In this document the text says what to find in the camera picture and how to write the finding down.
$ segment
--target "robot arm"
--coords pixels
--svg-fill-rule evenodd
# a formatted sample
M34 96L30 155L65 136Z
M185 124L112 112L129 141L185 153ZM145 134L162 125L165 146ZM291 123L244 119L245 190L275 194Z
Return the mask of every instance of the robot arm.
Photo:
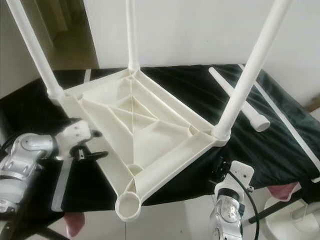
M66 127L56 136L20 135L10 153L0 162L0 214L17 212L38 168L38 159L56 157L68 160L73 147L100 136L83 120Z
M230 172L238 178L245 188L254 175L254 169L244 163L233 161ZM241 224L245 210L244 190L231 176L226 174L224 180L214 189L215 208L210 215L209 229L213 240L242 240Z

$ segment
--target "pink object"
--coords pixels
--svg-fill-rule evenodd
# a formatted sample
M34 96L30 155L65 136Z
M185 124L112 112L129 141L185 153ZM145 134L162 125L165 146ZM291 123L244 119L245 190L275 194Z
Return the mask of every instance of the pink object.
M66 212L63 218L66 223L66 235L68 238L78 235L86 222L83 212Z
M267 187L271 195L280 201L287 202L290 200L292 193L301 188L298 182L285 185L273 185Z

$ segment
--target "white plastic rod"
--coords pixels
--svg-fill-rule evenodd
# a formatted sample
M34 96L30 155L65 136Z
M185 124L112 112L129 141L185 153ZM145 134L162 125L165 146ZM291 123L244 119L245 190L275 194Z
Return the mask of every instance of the white plastic rod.
M229 95L229 97L231 97L234 88L224 79L224 77L221 76L220 73L213 67L209 68L209 73ZM250 121L250 124L254 128L254 130L256 130L257 132L262 132L270 126L269 120L265 116L259 114L247 101L244 102L241 111Z
M126 30L127 30L128 54L129 54L128 68L130 71L136 72L137 70L140 69L140 65L138 60L135 0L126 0L125 2L126 2Z
M6 2L20 30L29 53L31 54L34 64L42 77L49 98L57 99L63 96L64 90L58 84L57 79L50 68L36 34L28 20L24 7L21 4L21 0L6 0Z
M212 134L216 138L225 140L230 137L231 128L267 58L268 52L289 9L291 1L292 0L274 1L233 94L222 113L219 123L213 129Z

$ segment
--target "black fabric cover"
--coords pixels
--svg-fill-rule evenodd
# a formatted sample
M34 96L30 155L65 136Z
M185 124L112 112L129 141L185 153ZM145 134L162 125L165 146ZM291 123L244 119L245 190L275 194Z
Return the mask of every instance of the black fabric cover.
M143 67L142 71L215 125L229 97L209 74L209 67L211 65ZM235 86L241 74L237 65L214 67ZM92 70L91 79L119 70ZM55 75L60 85L66 89L83 83L85 71L62 70L56 71ZM265 72L260 73L257 81L320 158L320 123ZM252 89L247 101L269 119L270 128L264 132L255 132L246 117L240 113L232 128L231 139L225 147L207 151L153 194L145 205L211 194L214 185L209 182L209 178L220 162L220 157L225 161L237 160L251 165L255 171L251 185L255 188L306 181L320 176L312 161L257 89ZM40 79L0 99L0 109L16 132L56 134L69 123L62 109L47 98ZM41 160L40 163L46 168L46 172L32 205L47 208L51 204L61 163L53 160ZM114 208L115 201L116 195L112 187L95 162L73 164L63 201L66 212L110 210Z

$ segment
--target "cable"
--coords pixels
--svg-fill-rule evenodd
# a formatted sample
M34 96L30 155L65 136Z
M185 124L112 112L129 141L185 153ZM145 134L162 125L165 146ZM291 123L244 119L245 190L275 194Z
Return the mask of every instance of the cable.
M20 135L26 133L26 131L21 130L21 131L17 131L13 134L11 134L7 140L2 144L2 146L0 147L0 162L4 159L4 156L7 155L6 150L11 147L11 145L15 142L16 138L19 137Z
M254 216L255 216L255 220L256 220L256 225L255 225L255 236L254 236L254 240L258 240L259 238L259 231L260 231L260 220L258 218L258 210L257 210L257 206L254 202L254 200L252 199L251 195L249 194L248 190L246 189L246 187L242 184L242 182L240 182L240 180L231 172L228 172L231 177L233 177L234 180L236 180L236 182L241 186L241 188L244 190L245 194L248 196L251 205L253 207L253 211L254 211Z

